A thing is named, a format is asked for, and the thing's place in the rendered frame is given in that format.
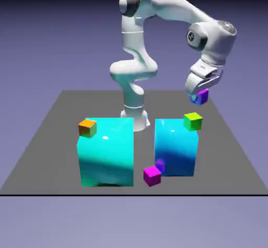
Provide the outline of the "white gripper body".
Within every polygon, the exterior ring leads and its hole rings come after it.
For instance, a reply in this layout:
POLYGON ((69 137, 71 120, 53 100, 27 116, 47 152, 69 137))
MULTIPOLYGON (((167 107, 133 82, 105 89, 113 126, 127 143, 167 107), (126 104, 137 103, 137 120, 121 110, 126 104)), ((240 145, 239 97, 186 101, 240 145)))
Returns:
POLYGON ((218 84, 222 75, 223 71, 219 75, 214 74, 212 77, 202 78, 190 73, 185 83, 185 92, 190 96, 196 96, 199 92, 218 84))

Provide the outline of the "small purple cube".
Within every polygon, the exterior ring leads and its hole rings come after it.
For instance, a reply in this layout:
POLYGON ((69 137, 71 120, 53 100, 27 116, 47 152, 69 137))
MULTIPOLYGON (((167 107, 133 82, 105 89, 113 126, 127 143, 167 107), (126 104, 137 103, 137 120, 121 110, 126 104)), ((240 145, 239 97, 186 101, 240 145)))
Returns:
POLYGON ((209 89, 200 91, 197 95, 190 97, 190 102, 196 105, 203 105, 208 101, 209 89))

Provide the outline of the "small green cube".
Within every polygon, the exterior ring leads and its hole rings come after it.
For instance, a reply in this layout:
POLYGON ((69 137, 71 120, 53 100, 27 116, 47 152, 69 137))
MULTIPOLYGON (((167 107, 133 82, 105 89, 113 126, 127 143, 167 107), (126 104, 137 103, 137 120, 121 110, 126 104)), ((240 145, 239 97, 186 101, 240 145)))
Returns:
POLYGON ((198 131, 202 128, 203 117, 196 112, 184 115, 184 127, 189 131, 198 131))

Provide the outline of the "small magenta cube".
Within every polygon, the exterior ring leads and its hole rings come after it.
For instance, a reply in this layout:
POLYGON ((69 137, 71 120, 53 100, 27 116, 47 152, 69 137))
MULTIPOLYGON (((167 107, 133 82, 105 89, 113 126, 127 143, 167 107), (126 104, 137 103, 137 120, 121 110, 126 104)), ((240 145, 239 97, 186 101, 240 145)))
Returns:
POLYGON ((154 165, 143 170, 143 179, 148 186, 158 185, 161 182, 161 172, 154 165))

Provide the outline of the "small orange cube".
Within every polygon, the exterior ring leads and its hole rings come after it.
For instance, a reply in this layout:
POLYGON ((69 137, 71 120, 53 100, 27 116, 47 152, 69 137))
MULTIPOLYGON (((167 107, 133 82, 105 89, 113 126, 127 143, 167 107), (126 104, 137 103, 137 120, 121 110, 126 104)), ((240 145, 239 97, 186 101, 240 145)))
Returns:
POLYGON ((91 138, 97 133, 97 122, 95 120, 84 119, 78 124, 79 135, 91 138))

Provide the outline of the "large cyan box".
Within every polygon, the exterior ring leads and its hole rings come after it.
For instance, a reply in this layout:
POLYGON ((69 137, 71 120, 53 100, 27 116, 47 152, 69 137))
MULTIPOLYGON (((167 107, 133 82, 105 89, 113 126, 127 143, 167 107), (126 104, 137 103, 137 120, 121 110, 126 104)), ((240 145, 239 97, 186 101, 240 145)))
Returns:
POLYGON ((193 176, 199 136, 183 119, 156 119, 154 161, 163 176, 193 176))
POLYGON ((132 187, 133 118, 86 119, 97 122, 97 133, 77 141, 81 185, 132 187))

